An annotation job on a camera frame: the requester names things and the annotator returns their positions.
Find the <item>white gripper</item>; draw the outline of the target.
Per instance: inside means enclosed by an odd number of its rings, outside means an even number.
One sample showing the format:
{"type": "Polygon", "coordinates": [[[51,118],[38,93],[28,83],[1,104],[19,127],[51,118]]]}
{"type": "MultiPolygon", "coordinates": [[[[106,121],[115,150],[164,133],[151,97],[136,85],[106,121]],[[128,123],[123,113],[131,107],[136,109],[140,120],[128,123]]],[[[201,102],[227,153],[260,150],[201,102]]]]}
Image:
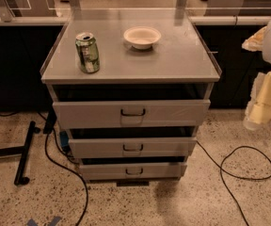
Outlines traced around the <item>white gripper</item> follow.
{"type": "MultiPolygon", "coordinates": [[[[250,52],[262,51],[266,28],[262,27],[246,39],[242,48],[250,52]]],[[[256,131],[271,120],[271,71],[258,73],[251,92],[252,100],[247,104],[243,125],[250,131],[256,131]]]]}

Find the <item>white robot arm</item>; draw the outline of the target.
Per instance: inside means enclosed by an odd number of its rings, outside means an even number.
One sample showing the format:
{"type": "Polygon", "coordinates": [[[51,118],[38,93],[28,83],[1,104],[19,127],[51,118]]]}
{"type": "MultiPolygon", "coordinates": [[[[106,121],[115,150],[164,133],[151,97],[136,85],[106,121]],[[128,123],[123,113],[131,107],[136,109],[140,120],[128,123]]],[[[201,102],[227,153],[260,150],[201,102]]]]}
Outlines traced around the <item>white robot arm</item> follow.
{"type": "MultiPolygon", "coordinates": [[[[242,44],[245,50],[261,51],[263,60],[271,64],[271,20],[242,44]]],[[[255,131],[271,120],[271,71],[258,73],[250,92],[243,125],[255,131]]]]}

